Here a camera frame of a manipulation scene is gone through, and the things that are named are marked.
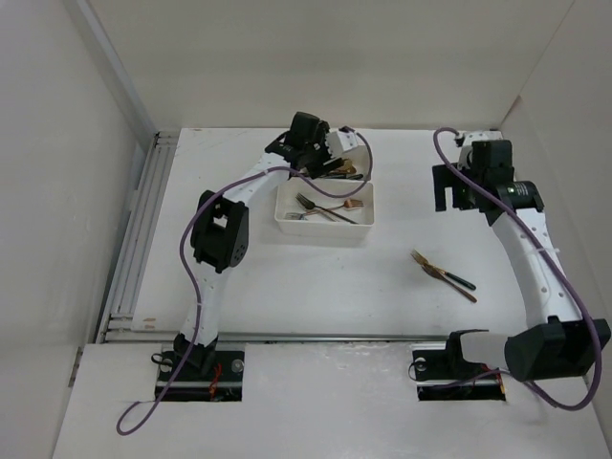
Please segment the large copper spoon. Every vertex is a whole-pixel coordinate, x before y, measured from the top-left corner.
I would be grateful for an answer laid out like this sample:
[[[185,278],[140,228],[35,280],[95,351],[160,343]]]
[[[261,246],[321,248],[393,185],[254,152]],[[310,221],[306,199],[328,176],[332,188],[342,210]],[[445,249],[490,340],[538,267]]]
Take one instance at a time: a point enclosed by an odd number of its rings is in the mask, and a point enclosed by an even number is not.
[[[334,169],[333,173],[339,175],[355,175],[357,173],[357,169],[350,161],[346,161],[343,165]]]

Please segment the black fork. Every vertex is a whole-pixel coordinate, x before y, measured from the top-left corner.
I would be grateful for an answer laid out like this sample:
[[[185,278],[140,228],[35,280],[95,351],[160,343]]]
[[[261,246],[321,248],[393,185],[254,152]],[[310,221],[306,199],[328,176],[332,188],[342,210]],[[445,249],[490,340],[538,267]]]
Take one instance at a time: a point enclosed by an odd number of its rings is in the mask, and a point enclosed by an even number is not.
[[[324,214],[328,214],[331,215],[333,217],[339,218],[340,221],[344,221],[346,223],[352,224],[352,225],[356,225],[357,222],[349,219],[348,217],[345,217],[343,215],[340,215],[338,213],[336,213],[335,211],[328,209],[328,208],[323,208],[319,205],[317,205],[315,202],[311,201],[310,199],[308,199],[307,197],[305,197],[303,194],[301,193],[297,193],[297,195],[295,196],[295,199],[297,200],[297,202],[307,211],[312,212],[312,211],[316,211],[316,212],[322,212]]]

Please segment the gold spoon green handle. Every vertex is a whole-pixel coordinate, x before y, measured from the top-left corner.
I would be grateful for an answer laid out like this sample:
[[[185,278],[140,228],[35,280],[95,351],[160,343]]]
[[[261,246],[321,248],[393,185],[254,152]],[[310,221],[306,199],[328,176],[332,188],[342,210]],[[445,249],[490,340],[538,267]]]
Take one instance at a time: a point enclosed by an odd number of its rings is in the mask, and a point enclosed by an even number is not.
[[[335,179],[335,180],[353,180],[359,181],[363,179],[363,174],[330,174],[326,176],[326,179]]]

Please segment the copper fork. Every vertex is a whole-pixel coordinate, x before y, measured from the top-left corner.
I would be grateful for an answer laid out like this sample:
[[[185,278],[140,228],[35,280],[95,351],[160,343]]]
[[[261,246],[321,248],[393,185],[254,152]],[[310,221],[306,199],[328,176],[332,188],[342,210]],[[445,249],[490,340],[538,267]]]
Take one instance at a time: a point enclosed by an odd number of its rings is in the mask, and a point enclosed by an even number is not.
[[[338,205],[338,206],[334,206],[330,208],[315,207],[313,210],[310,210],[310,213],[313,213],[313,212],[318,213],[322,211],[335,211],[335,210],[340,210],[340,209],[353,210],[353,209],[363,208],[363,207],[364,207],[363,201],[357,200],[357,199],[347,199],[341,205]]]

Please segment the gold fork green handle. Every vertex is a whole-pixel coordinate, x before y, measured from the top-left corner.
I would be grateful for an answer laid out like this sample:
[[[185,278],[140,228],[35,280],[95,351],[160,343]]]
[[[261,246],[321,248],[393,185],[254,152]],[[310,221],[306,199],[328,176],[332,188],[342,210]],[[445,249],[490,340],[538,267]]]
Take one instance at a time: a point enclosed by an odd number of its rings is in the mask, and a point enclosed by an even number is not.
[[[477,287],[473,283],[467,281],[466,279],[464,279],[464,278],[462,278],[462,277],[460,277],[460,276],[458,276],[458,275],[456,275],[454,273],[445,271],[442,268],[434,266],[422,254],[420,254],[418,251],[412,250],[410,252],[410,254],[414,258],[414,260],[417,263],[419,263],[422,267],[426,267],[426,268],[428,268],[432,272],[435,271],[435,272],[439,273],[440,275],[442,275],[444,277],[447,277],[448,279],[456,282],[457,284],[459,284],[459,285],[461,285],[461,286],[463,286],[463,287],[465,287],[465,288],[467,288],[467,289],[469,289],[471,291],[475,291],[477,289]]]

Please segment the copper knife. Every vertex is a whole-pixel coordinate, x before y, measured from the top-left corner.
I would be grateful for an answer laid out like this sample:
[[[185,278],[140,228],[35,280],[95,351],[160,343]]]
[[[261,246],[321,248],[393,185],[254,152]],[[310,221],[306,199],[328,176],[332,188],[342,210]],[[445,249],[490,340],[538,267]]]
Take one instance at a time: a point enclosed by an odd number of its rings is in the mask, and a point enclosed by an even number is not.
[[[477,298],[475,296],[473,296],[472,294],[470,294],[468,291],[464,290],[463,288],[461,288],[458,285],[455,285],[453,282],[451,282],[450,280],[448,280],[447,278],[445,278],[441,273],[439,273],[438,271],[436,271],[435,269],[431,268],[428,265],[423,265],[422,269],[431,277],[436,278],[437,280],[440,280],[442,282],[444,282],[445,284],[447,284],[448,286],[450,286],[450,288],[452,288],[453,290],[455,290],[457,293],[459,293],[460,295],[462,295],[463,297],[465,297],[467,300],[469,300],[471,303],[476,303],[477,302]]]

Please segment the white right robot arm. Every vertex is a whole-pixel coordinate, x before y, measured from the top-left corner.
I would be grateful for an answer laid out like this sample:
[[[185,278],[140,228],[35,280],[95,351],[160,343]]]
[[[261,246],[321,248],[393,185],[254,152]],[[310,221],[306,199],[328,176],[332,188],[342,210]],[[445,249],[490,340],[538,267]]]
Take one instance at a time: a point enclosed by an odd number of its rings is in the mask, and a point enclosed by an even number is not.
[[[453,334],[458,343],[443,353],[445,369],[463,377],[485,363],[509,370],[520,382],[599,375],[610,327],[577,304],[540,193],[534,183],[515,178],[511,142],[485,133],[460,134],[455,142],[458,161],[432,169],[435,208],[476,209],[486,216],[514,271],[526,328],[514,336],[486,330]]]

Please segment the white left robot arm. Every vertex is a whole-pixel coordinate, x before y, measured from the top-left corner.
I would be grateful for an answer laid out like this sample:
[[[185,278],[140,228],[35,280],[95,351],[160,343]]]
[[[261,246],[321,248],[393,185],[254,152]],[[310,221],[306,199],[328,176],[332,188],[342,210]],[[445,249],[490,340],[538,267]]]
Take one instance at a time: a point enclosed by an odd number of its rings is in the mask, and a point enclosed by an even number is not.
[[[199,199],[180,242],[180,259],[195,289],[195,305],[173,341],[179,365],[192,379],[213,370],[223,295],[230,270],[249,247],[250,212],[263,198],[305,169],[312,177],[335,160],[326,145],[329,123],[295,113],[288,131],[272,141],[236,182]]]

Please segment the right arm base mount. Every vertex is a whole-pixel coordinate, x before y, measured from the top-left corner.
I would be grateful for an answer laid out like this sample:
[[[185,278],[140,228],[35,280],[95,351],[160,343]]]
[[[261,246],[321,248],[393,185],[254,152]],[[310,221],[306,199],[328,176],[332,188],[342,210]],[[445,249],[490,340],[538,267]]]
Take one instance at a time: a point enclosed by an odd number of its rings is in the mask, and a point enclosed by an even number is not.
[[[490,371],[483,363],[454,361],[445,349],[415,348],[408,376],[420,402],[505,402],[501,376]]]

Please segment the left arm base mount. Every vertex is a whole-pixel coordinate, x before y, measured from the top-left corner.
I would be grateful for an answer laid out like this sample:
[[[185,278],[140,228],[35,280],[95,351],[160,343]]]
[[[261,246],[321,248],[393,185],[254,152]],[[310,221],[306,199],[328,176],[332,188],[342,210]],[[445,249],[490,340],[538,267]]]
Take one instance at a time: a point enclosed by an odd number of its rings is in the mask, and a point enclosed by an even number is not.
[[[222,345],[217,348],[205,373],[187,362],[162,396],[162,401],[241,402],[245,357],[243,346]]]

